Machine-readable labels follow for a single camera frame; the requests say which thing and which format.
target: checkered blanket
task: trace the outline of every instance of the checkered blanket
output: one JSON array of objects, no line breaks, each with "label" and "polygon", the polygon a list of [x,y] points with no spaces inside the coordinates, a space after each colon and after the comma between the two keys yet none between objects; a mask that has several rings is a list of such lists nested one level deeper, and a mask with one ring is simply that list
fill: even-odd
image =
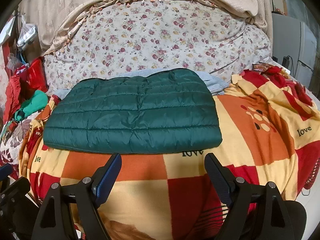
[{"label": "checkered blanket", "polygon": [[[227,208],[220,202],[204,169],[213,152],[223,166],[248,182],[274,181],[285,200],[303,188],[320,148],[320,113],[278,88],[265,77],[233,75],[226,94],[214,96],[223,142],[194,152],[122,155],[122,169],[99,214],[115,239],[204,239],[219,231]],[[33,120],[20,151],[20,175],[29,179],[37,201],[50,185],[77,183],[103,166],[110,154],[48,148],[45,121],[50,100]],[[74,221],[81,228],[76,207]]]}]

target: refrigerator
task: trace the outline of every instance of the refrigerator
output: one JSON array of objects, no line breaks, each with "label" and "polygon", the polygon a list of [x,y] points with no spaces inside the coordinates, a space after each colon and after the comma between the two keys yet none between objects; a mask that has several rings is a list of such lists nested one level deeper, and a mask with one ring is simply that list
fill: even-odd
[{"label": "refrigerator", "polygon": [[272,21],[273,56],[280,64],[284,57],[291,56],[290,75],[308,88],[316,59],[316,37],[304,22],[295,18],[273,13]]}]

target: green cloth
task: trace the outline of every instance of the green cloth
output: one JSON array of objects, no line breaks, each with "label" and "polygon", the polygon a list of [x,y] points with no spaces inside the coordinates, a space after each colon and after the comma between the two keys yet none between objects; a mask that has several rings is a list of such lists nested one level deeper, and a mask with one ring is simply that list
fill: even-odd
[{"label": "green cloth", "polygon": [[46,93],[42,92],[41,90],[36,90],[29,100],[26,100],[21,104],[21,108],[14,113],[13,119],[17,122],[21,122],[29,115],[45,108],[47,104],[48,96]]},{"label": "green cloth", "polygon": [[52,111],[43,139],[90,153],[176,153],[222,141],[212,95],[188,69],[83,80]]}]

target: light blue cloth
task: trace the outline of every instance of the light blue cloth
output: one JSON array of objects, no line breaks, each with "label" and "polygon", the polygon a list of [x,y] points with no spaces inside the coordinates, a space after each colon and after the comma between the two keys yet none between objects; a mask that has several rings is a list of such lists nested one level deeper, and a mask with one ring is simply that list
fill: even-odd
[{"label": "light blue cloth", "polygon": [[[161,71],[170,70],[170,69],[175,69],[175,68],[141,69],[141,70],[130,71],[126,73],[121,73],[116,75],[115,77],[135,77],[135,76],[148,77],[152,74],[155,74]],[[212,76],[207,72],[203,72],[203,71],[194,71],[194,72],[202,79],[202,81],[205,83],[208,90],[213,96],[223,95],[224,94],[223,90],[229,86],[228,83],[223,81],[221,78]],[[58,89],[53,94],[58,96],[62,100],[63,98],[66,97],[66,95],[69,92],[70,90]]]}]

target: flower design on blanket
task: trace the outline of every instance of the flower design on blanket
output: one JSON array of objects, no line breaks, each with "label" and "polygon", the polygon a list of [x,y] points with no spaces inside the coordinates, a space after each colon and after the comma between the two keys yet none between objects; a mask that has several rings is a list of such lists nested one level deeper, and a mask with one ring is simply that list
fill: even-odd
[{"label": "flower design on blanket", "polygon": [[254,121],[254,125],[257,128],[257,130],[260,130],[262,128],[266,132],[269,132],[272,130],[273,132],[277,132],[276,128],[274,128],[269,119],[263,115],[263,112],[259,109],[254,109],[251,106],[240,106],[242,109],[246,110],[246,114],[251,116],[252,120]]},{"label": "flower design on blanket", "polygon": [[90,16],[68,46],[45,56],[44,67],[50,91],[86,78],[172,66],[228,82],[269,54],[263,31],[226,11],[184,0],[145,0]]}]

